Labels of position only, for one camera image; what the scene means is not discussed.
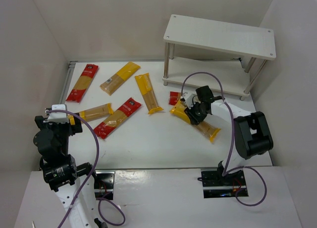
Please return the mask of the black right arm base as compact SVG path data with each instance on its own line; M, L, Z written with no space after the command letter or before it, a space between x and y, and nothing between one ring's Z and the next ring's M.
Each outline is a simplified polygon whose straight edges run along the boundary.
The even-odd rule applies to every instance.
M204 198L247 197L248 191L243 171L222 177L216 169L201 170L197 178L202 183Z

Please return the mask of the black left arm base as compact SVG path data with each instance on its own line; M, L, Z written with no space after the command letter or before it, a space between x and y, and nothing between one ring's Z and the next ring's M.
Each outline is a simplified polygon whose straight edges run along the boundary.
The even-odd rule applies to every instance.
M95 197L113 200L114 179L115 171L97 170L94 183Z

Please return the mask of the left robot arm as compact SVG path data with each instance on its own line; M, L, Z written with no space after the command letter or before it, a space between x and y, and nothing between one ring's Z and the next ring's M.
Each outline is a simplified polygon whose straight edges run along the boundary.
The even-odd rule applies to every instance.
M77 166L74 157L68 153L69 137L81 133L83 124L88 129L91 126L77 114L73 115L75 123L71 124L69 114L67 110L48 109L46 118L35 117L39 132L33 143L41 155L43 178L65 209L58 226L62 227L65 221L69 221L73 228L105 228L106 223L95 214L93 185L96 163Z

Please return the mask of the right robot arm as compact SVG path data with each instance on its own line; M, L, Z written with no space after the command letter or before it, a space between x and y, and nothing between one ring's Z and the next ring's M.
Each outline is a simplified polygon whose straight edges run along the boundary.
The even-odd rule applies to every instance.
M250 112L228 103L224 95L215 96L208 86L197 88L195 94L182 95L180 101L185 105L184 112L192 125L200 125L208 115L231 124L229 153L218 166L223 177L243 168L242 165L230 165L233 155L248 160L273 149L273 139L264 113Z

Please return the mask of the yellow Pastatime bag front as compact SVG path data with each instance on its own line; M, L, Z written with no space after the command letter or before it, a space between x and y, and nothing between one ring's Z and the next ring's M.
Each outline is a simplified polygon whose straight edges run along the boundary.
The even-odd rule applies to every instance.
M209 139L209 141L211 143L214 143L214 141L216 140L217 135L221 131L221 129L214 127L205 121L199 123L198 125L191 124L189 117L186 115L186 113L184 111L185 109L186 109L186 107L179 100L172 107L172 109L170 110L170 113L172 115L180 118L181 120L183 120L184 122L186 122L187 124L189 124L190 126L195 128L196 130L198 130L203 136L205 136L207 139Z

